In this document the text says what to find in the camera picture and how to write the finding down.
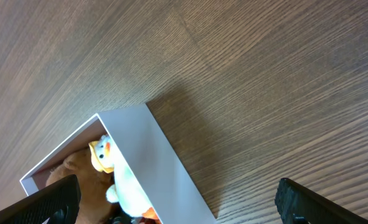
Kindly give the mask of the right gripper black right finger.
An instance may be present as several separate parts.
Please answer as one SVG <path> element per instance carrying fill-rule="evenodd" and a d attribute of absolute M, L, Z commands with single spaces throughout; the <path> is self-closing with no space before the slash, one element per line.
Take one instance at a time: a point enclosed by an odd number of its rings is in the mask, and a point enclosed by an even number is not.
<path fill-rule="evenodd" d="M 368 220 L 289 179 L 279 181 L 275 205 L 284 224 L 368 224 Z"/>

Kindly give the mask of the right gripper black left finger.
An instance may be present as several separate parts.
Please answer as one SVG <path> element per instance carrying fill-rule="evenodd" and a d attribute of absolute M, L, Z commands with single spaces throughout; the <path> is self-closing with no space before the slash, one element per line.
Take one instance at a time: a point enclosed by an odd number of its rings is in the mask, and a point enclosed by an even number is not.
<path fill-rule="evenodd" d="M 72 174 L 0 211 L 0 224 L 75 224 L 81 199 Z"/>

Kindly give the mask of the brown plush bear toy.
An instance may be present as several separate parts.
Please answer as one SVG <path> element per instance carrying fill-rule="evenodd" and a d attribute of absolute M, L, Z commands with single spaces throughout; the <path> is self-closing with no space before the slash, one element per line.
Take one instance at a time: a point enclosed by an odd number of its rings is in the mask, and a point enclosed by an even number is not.
<path fill-rule="evenodd" d="M 92 165 L 90 150 L 82 149 L 65 158 L 50 173 L 46 185 L 72 174 L 77 176 L 81 192 L 76 222 L 106 223 L 115 208 L 106 199 L 106 191 L 112 185 L 112 175 L 97 171 Z"/>

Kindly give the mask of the white plush duck toy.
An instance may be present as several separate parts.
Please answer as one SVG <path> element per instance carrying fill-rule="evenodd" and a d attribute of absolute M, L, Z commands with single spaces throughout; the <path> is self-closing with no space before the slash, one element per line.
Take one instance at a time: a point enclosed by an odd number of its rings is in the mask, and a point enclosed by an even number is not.
<path fill-rule="evenodd" d="M 119 203 L 122 210 L 133 218 L 148 218 L 160 223 L 148 196 L 109 135 L 88 143 L 92 166 L 99 172 L 113 174 L 114 184 L 106 191 L 110 203 Z"/>

